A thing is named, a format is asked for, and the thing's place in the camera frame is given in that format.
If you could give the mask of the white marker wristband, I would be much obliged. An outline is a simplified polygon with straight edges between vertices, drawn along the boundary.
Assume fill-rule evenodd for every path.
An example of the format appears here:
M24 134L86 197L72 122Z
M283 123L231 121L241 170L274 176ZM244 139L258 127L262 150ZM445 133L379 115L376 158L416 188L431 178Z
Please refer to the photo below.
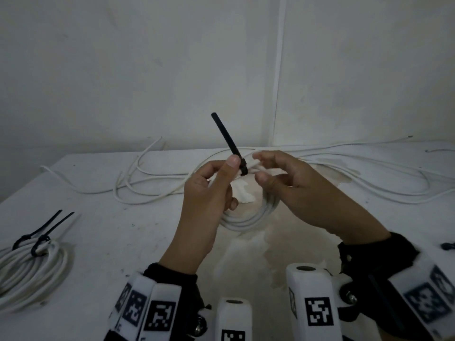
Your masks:
M455 341L455 284L425 252L389 282L434 341Z
M123 341L170 341L181 292L135 272L109 316L109 332Z

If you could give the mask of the white right marker wristband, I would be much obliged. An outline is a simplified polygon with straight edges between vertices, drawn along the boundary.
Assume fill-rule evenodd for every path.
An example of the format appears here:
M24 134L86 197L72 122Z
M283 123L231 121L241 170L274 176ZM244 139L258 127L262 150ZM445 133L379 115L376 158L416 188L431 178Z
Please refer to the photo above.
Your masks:
M425 252L389 282L434 341L455 341L455 284Z

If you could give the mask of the person's left hand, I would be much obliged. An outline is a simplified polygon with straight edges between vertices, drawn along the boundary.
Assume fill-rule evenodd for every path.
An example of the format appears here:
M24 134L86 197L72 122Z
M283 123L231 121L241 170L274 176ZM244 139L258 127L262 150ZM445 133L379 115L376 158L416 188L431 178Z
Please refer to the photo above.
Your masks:
M231 186L224 199L213 196L215 176L213 161L209 161L186 181L179 224L159 265L194 275L211 252L223 213L238 206Z

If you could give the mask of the person's right hand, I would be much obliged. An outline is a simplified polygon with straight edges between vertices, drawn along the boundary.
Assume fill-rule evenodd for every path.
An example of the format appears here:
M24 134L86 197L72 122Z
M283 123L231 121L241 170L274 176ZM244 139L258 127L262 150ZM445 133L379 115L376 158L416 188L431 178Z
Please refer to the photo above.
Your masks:
M365 208L339 190L309 164L279 150L255 152L267 169L293 177L289 190L264 190L277 196L303 222L339 237L346 245L384 241L391 233Z

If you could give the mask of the white left marker wristband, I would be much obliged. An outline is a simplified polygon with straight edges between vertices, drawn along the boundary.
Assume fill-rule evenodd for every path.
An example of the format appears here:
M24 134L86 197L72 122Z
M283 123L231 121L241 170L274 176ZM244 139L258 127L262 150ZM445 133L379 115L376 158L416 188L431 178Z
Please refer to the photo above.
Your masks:
M135 272L109 316L109 332L123 341L170 341L181 292Z

